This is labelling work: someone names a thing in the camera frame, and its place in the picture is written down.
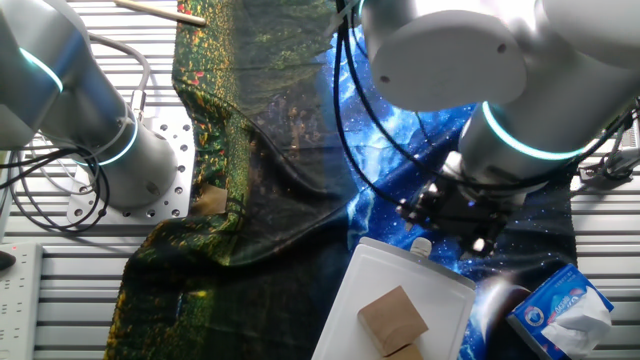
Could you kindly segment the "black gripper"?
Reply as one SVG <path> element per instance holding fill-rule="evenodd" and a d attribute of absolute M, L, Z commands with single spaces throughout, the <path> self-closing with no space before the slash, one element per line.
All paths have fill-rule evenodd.
<path fill-rule="evenodd" d="M 421 195 L 402 198 L 397 213 L 406 228 L 430 225 L 442 231 L 471 231 L 462 235 L 463 254 L 467 257 L 487 257 L 495 249 L 501 233 L 493 226 L 502 226 L 523 204 L 523 194 L 475 191 L 463 185 L 434 182 Z"/>

